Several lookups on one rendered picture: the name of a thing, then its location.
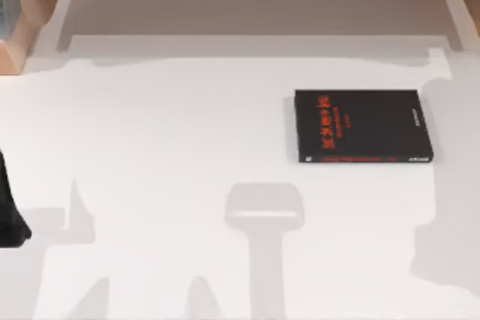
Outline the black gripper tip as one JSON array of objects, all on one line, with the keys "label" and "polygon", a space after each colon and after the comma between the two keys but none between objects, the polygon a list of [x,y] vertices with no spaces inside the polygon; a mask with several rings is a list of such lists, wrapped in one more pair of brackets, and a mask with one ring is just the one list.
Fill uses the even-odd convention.
[{"label": "black gripper tip", "polygon": [[0,248],[18,248],[32,237],[32,231],[14,201],[5,158],[0,151]]}]

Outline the black book with red lettering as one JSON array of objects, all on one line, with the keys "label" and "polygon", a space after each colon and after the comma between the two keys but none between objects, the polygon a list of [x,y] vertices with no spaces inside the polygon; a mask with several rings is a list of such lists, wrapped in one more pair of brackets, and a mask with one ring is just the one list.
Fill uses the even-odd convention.
[{"label": "black book with red lettering", "polygon": [[297,90],[301,163],[429,163],[434,151],[416,90]]}]

